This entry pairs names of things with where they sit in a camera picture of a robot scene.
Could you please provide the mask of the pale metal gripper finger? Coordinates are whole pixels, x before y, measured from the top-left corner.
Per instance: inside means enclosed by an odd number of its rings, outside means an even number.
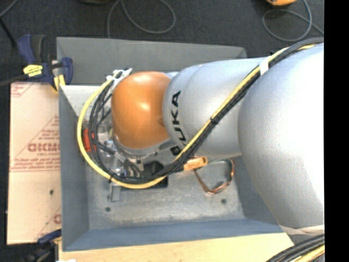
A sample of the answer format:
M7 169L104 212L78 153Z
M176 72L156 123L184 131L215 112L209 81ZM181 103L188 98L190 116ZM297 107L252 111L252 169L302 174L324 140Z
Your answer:
M109 202L120 201L121 186L116 183L109 184Z

